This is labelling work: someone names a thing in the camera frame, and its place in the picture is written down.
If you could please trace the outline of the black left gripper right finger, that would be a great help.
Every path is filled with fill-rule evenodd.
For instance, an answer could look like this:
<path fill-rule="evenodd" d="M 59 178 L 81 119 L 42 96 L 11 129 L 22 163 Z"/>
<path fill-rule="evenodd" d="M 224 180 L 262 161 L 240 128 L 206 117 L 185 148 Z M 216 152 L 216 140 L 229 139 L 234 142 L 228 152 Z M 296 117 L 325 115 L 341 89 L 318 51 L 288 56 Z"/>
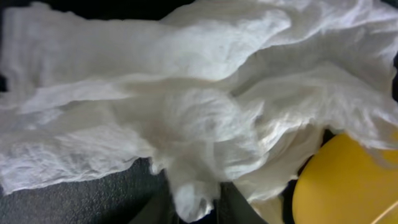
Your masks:
<path fill-rule="evenodd" d="M 267 224 L 232 182 L 221 184 L 221 196 L 216 201 L 216 221 L 218 224 Z"/>

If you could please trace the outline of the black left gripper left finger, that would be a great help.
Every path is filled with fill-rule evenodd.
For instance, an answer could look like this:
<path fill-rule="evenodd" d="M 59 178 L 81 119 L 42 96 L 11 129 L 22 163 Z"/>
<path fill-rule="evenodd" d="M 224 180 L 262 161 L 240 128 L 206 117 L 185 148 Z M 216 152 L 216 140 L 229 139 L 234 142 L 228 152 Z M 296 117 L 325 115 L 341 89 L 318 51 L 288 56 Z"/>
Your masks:
<path fill-rule="evenodd" d="M 175 212 L 172 197 L 167 188 L 163 188 L 148 201 L 144 208 L 129 224 L 176 224 L 179 217 Z"/>

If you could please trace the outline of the white paper napkin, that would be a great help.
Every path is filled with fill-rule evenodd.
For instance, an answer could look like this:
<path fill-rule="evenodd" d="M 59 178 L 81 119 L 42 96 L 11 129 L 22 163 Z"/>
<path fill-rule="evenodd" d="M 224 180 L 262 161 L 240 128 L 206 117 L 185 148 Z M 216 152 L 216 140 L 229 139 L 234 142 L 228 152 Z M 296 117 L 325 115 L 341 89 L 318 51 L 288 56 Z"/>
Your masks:
<path fill-rule="evenodd" d="M 194 222 L 221 182 L 275 197 L 325 128 L 397 149 L 397 10 L 381 1 L 195 1 L 158 21 L 35 2 L 6 9 L 2 28 L 5 194 L 148 158 Z"/>

